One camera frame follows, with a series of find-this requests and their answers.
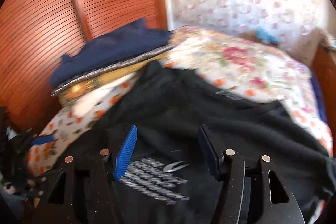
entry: copper-colored screw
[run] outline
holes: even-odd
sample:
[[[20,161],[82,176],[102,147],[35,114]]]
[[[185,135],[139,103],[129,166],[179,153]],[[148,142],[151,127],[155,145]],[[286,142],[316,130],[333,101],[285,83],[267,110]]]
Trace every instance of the copper-colored screw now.
[[[66,162],[66,163],[70,163],[70,162],[72,162],[74,159],[73,159],[73,157],[72,156],[67,156],[65,159],[64,159],[64,161]]]
[[[100,151],[100,154],[102,156],[107,156],[109,153],[110,153],[110,151],[108,149],[103,149],[103,150]]]

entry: wooden headboard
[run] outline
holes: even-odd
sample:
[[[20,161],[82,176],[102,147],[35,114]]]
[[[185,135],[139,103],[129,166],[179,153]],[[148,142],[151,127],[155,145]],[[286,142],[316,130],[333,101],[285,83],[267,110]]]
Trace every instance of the wooden headboard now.
[[[5,0],[0,8],[0,106],[21,130],[60,109],[49,77],[64,53],[138,18],[167,28],[164,0]]]

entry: yellow cloth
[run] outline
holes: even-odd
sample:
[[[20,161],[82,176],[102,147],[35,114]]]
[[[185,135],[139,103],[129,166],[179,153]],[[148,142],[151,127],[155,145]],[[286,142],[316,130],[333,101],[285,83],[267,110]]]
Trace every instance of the yellow cloth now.
[[[150,59],[141,61],[139,63],[133,64],[133,65],[121,68],[121,69],[116,69],[116,70],[104,73],[102,75],[96,76],[92,79],[79,82],[67,88],[66,90],[58,93],[59,101],[63,107],[68,106],[72,104],[73,102],[75,102],[79,97],[83,96],[84,94],[87,94],[88,92],[91,92],[92,90],[95,90],[103,85],[106,85],[116,79],[124,77],[125,75],[128,75],[132,72],[138,71],[150,61],[163,59],[166,56],[167,56],[167,52],[164,52]]]

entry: rivet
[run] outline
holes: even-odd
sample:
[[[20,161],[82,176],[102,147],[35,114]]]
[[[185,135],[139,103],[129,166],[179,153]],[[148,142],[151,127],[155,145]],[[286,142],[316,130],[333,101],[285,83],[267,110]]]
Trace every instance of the rivet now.
[[[266,162],[270,162],[271,161],[271,158],[269,156],[267,156],[267,155],[263,155],[261,158],[262,158],[263,161],[266,161]]]
[[[233,156],[236,152],[232,149],[227,149],[225,150],[225,154],[229,156]]]
[[[70,163],[70,162],[72,162],[74,159],[73,159],[73,157],[72,156],[67,156],[65,159],[64,159],[64,161],[66,162],[66,163]]]
[[[102,156],[107,156],[109,153],[110,153],[110,151],[108,149],[103,149],[103,150],[100,151],[100,154]]]

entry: folded navy clothing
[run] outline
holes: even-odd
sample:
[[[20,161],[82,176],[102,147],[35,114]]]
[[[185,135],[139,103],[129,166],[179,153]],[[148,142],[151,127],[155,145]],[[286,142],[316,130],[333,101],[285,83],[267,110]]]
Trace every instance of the folded navy clothing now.
[[[143,18],[137,19],[87,42],[73,57],[64,54],[61,65],[50,78],[50,84],[54,88],[77,74],[164,46],[170,36],[171,32],[148,29]]]

